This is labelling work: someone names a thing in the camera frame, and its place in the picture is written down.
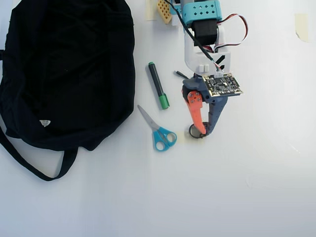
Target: backpack label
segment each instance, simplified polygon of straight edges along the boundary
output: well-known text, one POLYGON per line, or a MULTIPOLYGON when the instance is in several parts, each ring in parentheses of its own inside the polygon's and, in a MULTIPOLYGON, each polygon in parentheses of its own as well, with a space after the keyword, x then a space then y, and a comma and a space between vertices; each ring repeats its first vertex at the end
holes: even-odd
POLYGON ((47 127, 48 125, 50 125, 50 120, 40 120, 40 122, 44 127, 47 127))

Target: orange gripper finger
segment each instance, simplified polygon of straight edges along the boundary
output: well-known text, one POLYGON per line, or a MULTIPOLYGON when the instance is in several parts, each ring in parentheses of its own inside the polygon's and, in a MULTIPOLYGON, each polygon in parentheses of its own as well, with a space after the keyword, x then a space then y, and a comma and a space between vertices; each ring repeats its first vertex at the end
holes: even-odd
POLYGON ((198 91, 191 91, 188 94, 188 101, 187 105, 193 119, 194 126, 201 132, 201 134, 206 134, 206 129, 201 117, 201 108, 203 107, 201 94, 198 91))

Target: circuit board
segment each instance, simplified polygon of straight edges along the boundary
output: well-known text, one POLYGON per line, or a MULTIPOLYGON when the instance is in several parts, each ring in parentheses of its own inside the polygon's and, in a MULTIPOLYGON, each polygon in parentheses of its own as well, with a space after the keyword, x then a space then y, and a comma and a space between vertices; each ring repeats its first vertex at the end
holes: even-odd
POLYGON ((241 91, 238 82, 231 73, 224 74, 222 78, 214 76, 203 77, 211 97, 240 95, 241 91))

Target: scissors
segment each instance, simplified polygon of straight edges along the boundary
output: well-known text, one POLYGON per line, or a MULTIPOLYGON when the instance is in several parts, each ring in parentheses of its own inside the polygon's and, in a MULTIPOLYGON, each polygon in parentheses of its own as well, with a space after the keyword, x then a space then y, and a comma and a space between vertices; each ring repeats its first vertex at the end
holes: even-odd
POLYGON ((156 150, 159 152, 167 151, 170 147, 172 147, 176 143, 177 135, 174 132, 170 132, 167 129, 164 129, 163 127, 160 127, 159 125, 157 125, 140 105, 138 105, 137 107, 140 113, 143 115, 146 122, 149 124, 149 126, 153 130, 154 145, 155 145, 156 150), (163 145, 163 148, 160 149, 157 146, 157 144, 163 145))

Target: green marker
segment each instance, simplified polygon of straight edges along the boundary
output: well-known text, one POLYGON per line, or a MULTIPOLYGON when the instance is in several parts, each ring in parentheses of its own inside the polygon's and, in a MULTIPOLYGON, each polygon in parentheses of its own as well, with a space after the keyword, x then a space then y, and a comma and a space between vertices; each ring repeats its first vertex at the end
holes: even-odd
POLYGON ((149 67, 150 73, 152 75, 162 109, 164 109, 164 110, 168 109, 170 105, 169 105, 169 102, 167 99, 167 95, 163 92, 163 89, 162 89, 162 86, 160 83, 160 79, 159 79, 159 76, 157 73, 156 66, 153 62, 150 62, 148 64, 148 67, 149 67))

